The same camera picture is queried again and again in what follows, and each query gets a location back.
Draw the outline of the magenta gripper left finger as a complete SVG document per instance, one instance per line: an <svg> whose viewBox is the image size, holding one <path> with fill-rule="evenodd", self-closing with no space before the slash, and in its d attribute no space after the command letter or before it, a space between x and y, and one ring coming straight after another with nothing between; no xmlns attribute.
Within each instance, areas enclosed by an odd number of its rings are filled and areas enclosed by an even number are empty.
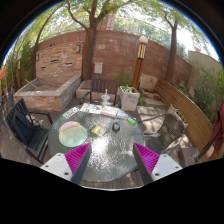
<svg viewBox="0 0 224 224"><path fill-rule="evenodd" d="M91 143L87 143L66 154L57 153L41 169L79 185L91 153Z"/></svg>

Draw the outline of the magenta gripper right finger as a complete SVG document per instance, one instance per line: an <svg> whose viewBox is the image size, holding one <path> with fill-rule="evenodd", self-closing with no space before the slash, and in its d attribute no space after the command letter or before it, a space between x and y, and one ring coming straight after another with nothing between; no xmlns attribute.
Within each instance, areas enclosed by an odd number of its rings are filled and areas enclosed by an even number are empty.
<svg viewBox="0 0 224 224"><path fill-rule="evenodd" d="M133 154L144 185L182 169L169 155L159 155L138 143L133 144Z"/></svg>

